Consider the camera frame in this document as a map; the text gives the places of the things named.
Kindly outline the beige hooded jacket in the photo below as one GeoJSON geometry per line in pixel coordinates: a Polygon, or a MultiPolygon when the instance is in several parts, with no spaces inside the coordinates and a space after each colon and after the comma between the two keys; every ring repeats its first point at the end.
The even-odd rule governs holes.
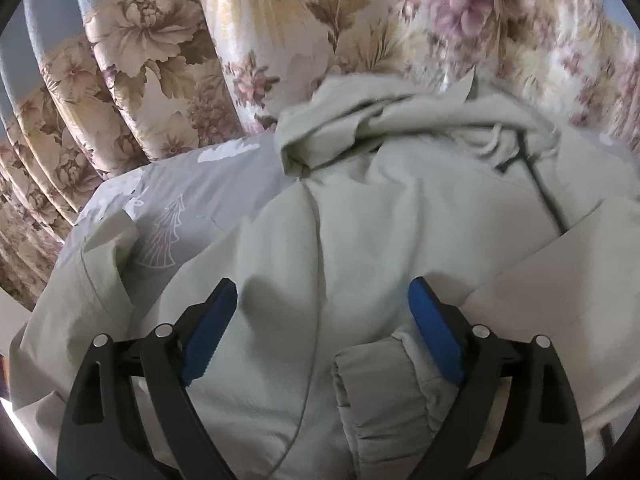
{"type": "Polygon", "coordinates": [[[11,402],[48,466],[96,336],[152,334],[222,280],[186,389],[240,479],[399,479],[457,386],[409,310],[415,278],[474,324],[555,345],[592,439],[639,402],[639,175],[619,146],[492,81],[426,94],[325,81],[273,140],[291,184],[187,261],[139,314],[122,282],[139,231],[106,218],[53,272],[10,351],[11,402]]]}

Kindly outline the grey animal print bedsheet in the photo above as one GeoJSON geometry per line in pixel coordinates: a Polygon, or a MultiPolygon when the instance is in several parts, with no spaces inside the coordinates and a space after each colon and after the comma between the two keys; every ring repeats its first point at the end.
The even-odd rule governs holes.
{"type": "Polygon", "coordinates": [[[138,312],[148,312],[180,266],[294,181],[269,133],[153,162],[98,187],[56,264],[64,266],[104,219],[126,211],[139,237],[122,282],[138,312]]]}

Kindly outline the blue floral curtain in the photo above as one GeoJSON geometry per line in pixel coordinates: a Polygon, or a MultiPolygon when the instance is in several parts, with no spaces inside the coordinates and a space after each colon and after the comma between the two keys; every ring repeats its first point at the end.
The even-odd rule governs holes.
{"type": "Polygon", "coordinates": [[[331,75],[469,68],[639,145],[639,0],[1,0],[1,285],[25,307],[129,170],[262,133],[331,75]]]}

